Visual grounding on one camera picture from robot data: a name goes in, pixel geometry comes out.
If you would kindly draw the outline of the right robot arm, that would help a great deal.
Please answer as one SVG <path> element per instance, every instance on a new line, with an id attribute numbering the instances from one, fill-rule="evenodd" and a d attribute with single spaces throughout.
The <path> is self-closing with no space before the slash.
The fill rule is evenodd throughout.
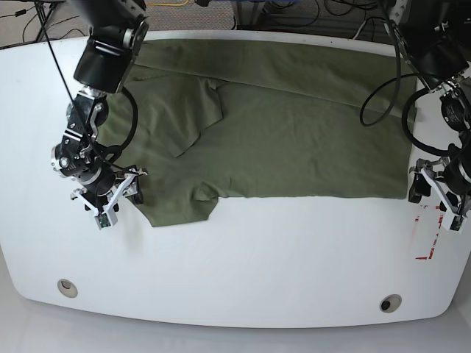
<path id="1" fill-rule="evenodd" d="M 124 87 L 138 56 L 149 25 L 144 1 L 70 1 L 71 7 L 89 26 L 89 37 L 74 72 L 82 84 L 70 98 L 67 126 L 52 149 L 52 167 L 61 176 L 81 185 L 71 197 L 93 213 L 99 227 L 117 222 L 118 201 L 143 201 L 138 178 L 146 171 L 136 165 L 120 167 L 116 160 L 132 141 L 138 123 L 138 108 Z M 107 96 L 121 93 L 131 106 L 131 126 L 120 144 L 98 142 L 99 127 L 107 120 Z"/>

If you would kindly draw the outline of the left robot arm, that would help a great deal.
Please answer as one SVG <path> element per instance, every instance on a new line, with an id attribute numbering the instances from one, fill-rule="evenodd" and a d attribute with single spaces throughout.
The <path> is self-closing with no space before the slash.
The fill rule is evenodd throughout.
<path id="1" fill-rule="evenodd" d="M 470 2 L 378 1 L 377 7 L 392 39 L 397 61 L 405 60 L 411 77 L 423 88 L 406 101 L 401 126 L 407 139 L 436 161 L 419 159 L 410 168 L 413 181 L 408 200 L 418 204 L 436 192 L 444 228 L 459 232 L 470 211 Z M 416 101 L 440 90 L 441 114 L 457 132 L 460 146 L 438 149 L 417 140 L 408 127 L 408 114 Z"/>

